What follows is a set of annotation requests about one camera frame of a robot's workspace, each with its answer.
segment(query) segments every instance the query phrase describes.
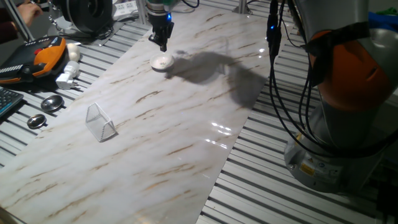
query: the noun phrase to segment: yellow label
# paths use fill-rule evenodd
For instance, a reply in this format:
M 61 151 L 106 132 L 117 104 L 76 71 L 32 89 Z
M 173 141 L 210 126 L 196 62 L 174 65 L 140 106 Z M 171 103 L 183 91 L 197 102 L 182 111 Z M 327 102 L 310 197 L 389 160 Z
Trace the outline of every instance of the yellow label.
M 299 133 L 297 136 L 296 136 L 296 139 L 297 140 L 301 140 L 301 133 Z
M 311 167 L 307 166 L 306 164 L 302 163 L 300 166 L 300 170 L 303 171 L 304 173 L 310 175 L 311 177 L 315 173 L 315 169 L 312 169 Z

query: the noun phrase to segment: white bowl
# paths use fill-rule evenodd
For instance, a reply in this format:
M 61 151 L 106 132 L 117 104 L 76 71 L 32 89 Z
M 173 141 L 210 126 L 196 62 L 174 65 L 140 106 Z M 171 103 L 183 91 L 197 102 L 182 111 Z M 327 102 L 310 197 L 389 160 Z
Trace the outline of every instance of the white bowl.
M 166 70 L 173 66 L 173 64 L 174 57 L 168 53 L 157 54 L 150 59 L 150 65 L 157 70 Z

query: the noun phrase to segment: marble surface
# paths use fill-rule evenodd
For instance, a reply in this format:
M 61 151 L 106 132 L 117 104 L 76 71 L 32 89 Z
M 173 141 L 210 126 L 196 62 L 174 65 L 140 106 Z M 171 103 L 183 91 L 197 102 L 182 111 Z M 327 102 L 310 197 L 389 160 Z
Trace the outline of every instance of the marble surface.
M 206 6 L 147 33 L 9 165 L 0 207 L 27 223 L 195 223 L 269 73 L 266 19 Z M 118 135 L 85 126 L 97 102 Z

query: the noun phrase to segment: keyboard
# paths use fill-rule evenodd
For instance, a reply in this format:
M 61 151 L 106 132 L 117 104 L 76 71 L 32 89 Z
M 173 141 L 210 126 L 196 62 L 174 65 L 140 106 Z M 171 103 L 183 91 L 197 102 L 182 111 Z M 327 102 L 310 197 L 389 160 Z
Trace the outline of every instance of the keyboard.
M 0 88 L 0 117 L 5 115 L 11 108 L 23 99 L 24 95 L 5 88 Z

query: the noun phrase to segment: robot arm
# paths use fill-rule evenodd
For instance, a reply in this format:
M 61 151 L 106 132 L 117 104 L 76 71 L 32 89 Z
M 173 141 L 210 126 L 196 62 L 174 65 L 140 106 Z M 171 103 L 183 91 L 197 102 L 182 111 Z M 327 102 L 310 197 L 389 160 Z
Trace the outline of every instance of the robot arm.
M 149 22 L 153 26 L 149 40 L 159 45 L 163 52 L 167 50 L 167 40 L 174 27 L 171 12 L 178 2 L 179 0 L 147 0 Z

